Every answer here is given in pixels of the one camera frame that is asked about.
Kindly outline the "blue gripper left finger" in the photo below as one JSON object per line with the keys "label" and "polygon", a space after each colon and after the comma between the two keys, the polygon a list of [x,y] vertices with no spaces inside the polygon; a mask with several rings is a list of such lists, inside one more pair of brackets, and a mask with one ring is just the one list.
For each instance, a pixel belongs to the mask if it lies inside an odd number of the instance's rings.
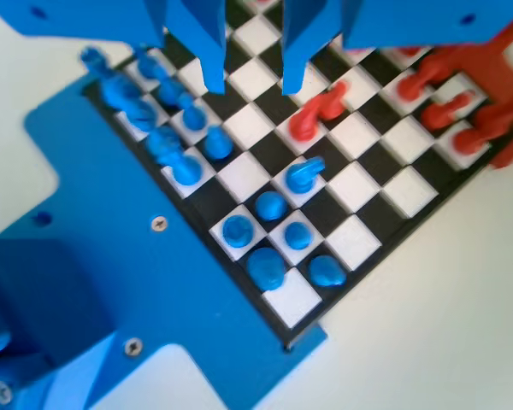
{"label": "blue gripper left finger", "polygon": [[226,1],[167,1],[164,26],[200,60],[210,92],[225,92]]}

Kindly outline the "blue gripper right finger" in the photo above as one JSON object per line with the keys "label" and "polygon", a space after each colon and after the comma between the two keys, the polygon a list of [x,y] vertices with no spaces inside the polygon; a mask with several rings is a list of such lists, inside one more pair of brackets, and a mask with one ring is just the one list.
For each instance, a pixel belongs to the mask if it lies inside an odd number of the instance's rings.
{"label": "blue gripper right finger", "polygon": [[298,93],[306,64],[341,31],[343,1],[292,0],[283,5],[283,94]]}

